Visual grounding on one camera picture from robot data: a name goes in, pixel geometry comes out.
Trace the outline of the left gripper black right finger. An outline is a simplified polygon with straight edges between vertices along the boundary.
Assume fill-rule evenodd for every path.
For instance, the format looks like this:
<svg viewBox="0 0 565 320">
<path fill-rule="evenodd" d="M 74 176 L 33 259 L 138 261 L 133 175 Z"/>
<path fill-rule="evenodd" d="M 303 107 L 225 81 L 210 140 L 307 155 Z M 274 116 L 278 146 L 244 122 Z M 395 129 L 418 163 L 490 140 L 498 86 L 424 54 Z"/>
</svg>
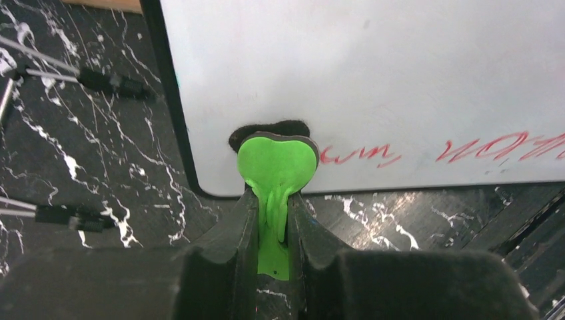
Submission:
<svg viewBox="0 0 565 320">
<path fill-rule="evenodd" d="M 288 200 L 295 319 L 537 319 L 516 274 L 481 251 L 362 251 Z"/>
</svg>

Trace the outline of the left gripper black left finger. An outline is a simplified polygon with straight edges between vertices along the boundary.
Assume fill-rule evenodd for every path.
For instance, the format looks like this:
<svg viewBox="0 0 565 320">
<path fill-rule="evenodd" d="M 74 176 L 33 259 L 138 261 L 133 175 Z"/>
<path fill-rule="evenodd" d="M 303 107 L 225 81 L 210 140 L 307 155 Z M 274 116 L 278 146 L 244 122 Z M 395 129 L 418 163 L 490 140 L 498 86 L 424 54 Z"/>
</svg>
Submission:
<svg viewBox="0 0 565 320">
<path fill-rule="evenodd" d="M 184 247 L 48 249 L 1 282 L 2 319 L 253 319 L 258 200 Z"/>
</svg>

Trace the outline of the green whiteboard eraser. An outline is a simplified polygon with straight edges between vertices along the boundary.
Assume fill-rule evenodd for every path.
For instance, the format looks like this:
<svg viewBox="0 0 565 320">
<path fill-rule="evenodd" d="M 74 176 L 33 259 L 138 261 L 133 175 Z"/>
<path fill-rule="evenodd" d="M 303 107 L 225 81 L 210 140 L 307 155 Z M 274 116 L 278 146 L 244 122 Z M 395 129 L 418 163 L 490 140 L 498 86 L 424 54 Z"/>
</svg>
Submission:
<svg viewBox="0 0 565 320">
<path fill-rule="evenodd" d="M 258 199 L 258 273 L 290 278 L 287 244 L 288 199 L 314 177 L 319 148 L 304 121 L 284 120 L 239 127 L 229 137 L 237 169 Z"/>
</svg>

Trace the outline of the small whiteboard red writing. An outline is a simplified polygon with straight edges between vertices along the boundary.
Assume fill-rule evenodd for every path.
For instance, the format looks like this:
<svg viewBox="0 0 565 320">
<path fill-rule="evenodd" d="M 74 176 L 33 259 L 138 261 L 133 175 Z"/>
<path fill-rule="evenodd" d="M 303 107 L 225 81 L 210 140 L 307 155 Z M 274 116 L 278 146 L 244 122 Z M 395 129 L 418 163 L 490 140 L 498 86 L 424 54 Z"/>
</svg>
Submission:
<svg viewBox="0 0 565 320">
<path fill-rule="evenodd" d="M 564 180 L 563 1 L 142 1 L 191 188 L 302 121 L 308 193 Z"/>
</svg>

